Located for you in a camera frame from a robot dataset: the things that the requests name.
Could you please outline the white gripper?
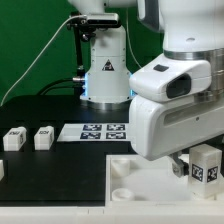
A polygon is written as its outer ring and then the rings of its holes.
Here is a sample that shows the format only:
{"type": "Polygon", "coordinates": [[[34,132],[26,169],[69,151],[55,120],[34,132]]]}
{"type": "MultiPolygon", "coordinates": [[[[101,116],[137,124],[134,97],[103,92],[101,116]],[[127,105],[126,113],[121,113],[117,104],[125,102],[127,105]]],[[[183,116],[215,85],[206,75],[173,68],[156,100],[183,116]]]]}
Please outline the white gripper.
{"type": "Polygon", "coordinates": [[[195,103],[186,97],[162,104],[136,96],[129,109],[129,132],[137,154],[148,160],[169,155],[173,173],[186,176],[189,164],[175,152],[224,134],[224,98],[195,103]]]}

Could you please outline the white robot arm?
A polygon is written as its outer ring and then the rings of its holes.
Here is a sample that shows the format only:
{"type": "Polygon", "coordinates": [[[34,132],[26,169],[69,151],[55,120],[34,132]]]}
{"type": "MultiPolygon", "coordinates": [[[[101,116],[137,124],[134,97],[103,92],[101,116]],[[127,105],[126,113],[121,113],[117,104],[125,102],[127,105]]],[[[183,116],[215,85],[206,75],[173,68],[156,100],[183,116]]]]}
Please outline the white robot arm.
{"type": "Polygon", "coordinates": [[[172,158],[224,133],[224,0],[131,0],[139,20],[162,31],[163,53],[135,72],[131,145],[148,160],[172,158]]]}

